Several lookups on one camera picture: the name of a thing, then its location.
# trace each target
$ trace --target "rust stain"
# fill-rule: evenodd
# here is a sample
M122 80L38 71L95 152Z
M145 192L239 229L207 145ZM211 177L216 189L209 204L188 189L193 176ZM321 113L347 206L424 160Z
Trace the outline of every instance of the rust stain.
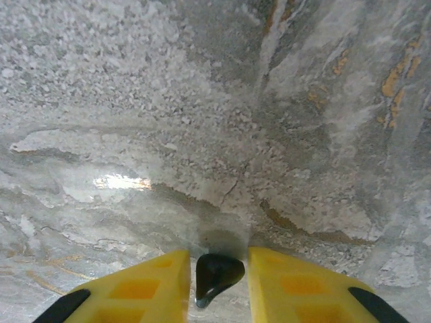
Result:
M421 58L419 56L415 56L411 59L411 65L409 71L407 72L407 78L413 77L413 75L415 75L415 71L418 68L420 62Z
M269 207L269 204L267 201L262 201L260 206L264 210L268 218L270 218L275 224L292 231L294 234L299 234L302 236L308 236L312 238L318 238L320 240L328 241L328 242L342 242L345 244L355 244L357 246L374 244L374 242L370 242L363 239L352 239L341 231L314 232L313 234L310 234L304 229L300 229L299 227L297 227L295 223L293 223L289 219L282 217L277 210Z
M74 275L76 277L80 277L80 278L86 279L88 281L93 280L94 279L93 277L89 277L89 276L84 275L84 274L76 273L76 272L71 271L70 269L67 269L64 267L64 262L67 260L68 261L78 261L81 259L82 259L81 256L73 255L73 256L67 256L67 257L59 258L59 259L50 259L50 260L47 260L45 263L48 265L51 265L51 266L55 266L55 267L59 268L60 270L64 271L65 273Z
M34 271L26 271L27 276L29 276L31 279L33 279L36 283L38 283L41 287L44 287L50 291L53 291L54 293L57 293L59 295L66 295L64 291L61 291L60 289L56 288L55 286L52 286L50 283L45 281L43 278L36 275Z
M274 4L271 8L271 11L269 12L269 16L267 18L267 22L265 24L265 27L263 27L263 35L266 36L268 35L272 25L274 24L274 13L275 10L277 9L277 3L279 0L275 0ZM285 11L283 12L283 15L281 16L280 19L280 23L286 21L287 19L289 19L289 17L292 15L292 11L295 5L295 0L288 0L288 5L286 6Z
M421 36L419 36L417 39L412 40L411 42L409 42L409 43L407 44L407 47L408 47L408 48L412 48L412 49L417 49L417 48L419 48L419 47L420 47L420 43L422 42L422 38L423 38L423 36L421 35Z
M348 58L347 58L347 55L349 54L349 49L345 49L343 52L342 52L342 54L341 54L341 56L338 58L338 61L337 61L337 64L336 64L336 66L333 66L332 67L332 71L334 72L334 74L336 74L336 75L340 75L341 74L341 72L342 72L342 70L343 70L343 67L344 67L344 65L347 63L347 61L348 61Z
M328 100L326 98L322 98L318 95L318 93L314 91L309 91L308 101L311 101L316 106L317 110L322 110L326 104L328 104Z
M378 116L377 117L377 122L381 123L381 124L385 124L386 123L386 119L382 116Z
M8 250L7 253L6 253L6 258L12 258L15 255L16 255L16 251L15 250Z
M411 52L420 47L422 38L422 36L419 36L407 44L404 57L393 69L391 69L388 77L383 81L382 94L384 96L388 98L392 98L394 96L395 85L399 81L399 78L403 74L406 66L410 65L406 78L413 77L415 70L418 68L421 62L421 58L419 56L412 57Z
M410 61L410 55L406 54L401 62L391 69L389 72L389 76L385 79L382 85L382 94L386 97L392 98L394 96L394 88L395 84L398 82L401 77L402 72L404 71L405 66Z
M61 270L62 270L62 271L64 271L65 273L68 273L68 274L74 275L74 276L76 276L76 277L79 277L79 278L85 279L85 280L87 280L87 281L92 281L93 279L95 279L95 278L93 278L93 277L90 277L90 276L87 276L87 275L84 275L84 274L76 273L76 272L71 271L71 270L69 270L69 269L67 269L67 268L64 268L64 267L62 267L62 266L60 266L60 265L54 265L54 266L55 266L55 267L57 267L57 268L59 268L59 269L61 269Z
M319 85L319 89L321 89L324 92L328 92L328 88L324 85Z

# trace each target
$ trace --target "black rubber tip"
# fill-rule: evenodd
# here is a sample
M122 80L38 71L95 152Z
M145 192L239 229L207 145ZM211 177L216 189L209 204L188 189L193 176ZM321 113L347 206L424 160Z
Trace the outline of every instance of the black rubber tip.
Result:
M33 323L63 323L90 296L88 289L64 295L43 312Z
M376 318L378 323L409 323L376 294L358 287L350 287L349 292Z
M244 274L244 264L238 259L204 254L196 264L196 306L206 308L217 295L239 282Z

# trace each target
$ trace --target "crack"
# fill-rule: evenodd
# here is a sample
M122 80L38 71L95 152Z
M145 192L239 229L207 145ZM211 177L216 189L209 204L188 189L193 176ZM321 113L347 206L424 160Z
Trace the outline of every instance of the crack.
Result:
M241 174L236 178L235 183L232 185L232 187L227 191L227 193L223 196L222 201L220 202L219 208L222 208L224 202L226 201L226 198L232 191L236 188L238 183L240 182L240 179L244 177L245 172L247 171L248 165L250 164L250 160L248 160L244 167L242 168Z

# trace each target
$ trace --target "rectangular hole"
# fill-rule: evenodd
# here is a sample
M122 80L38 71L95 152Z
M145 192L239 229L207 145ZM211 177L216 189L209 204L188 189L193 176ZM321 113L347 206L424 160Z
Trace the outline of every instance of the rectangular hole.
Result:
M88 323L139 323L145 311L137 308L104 308Z
M281 286L287 294L313 295L327 292L318 278L311 275L285 275L281 278Z
M133 279L122 281L109 298L117 299L151 299L159 287L158 279Z
M301 323L352 323L352 317L339 305L296 306Z

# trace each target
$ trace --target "black strip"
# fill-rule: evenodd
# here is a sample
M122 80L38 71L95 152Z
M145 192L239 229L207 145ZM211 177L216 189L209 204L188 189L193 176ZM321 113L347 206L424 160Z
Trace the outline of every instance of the black strip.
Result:
M379 296L358 287L350 287L349 292L378 320L378 323L409 323Z
M63 323L90 296L88 289L80 289L60 297L33 323Z

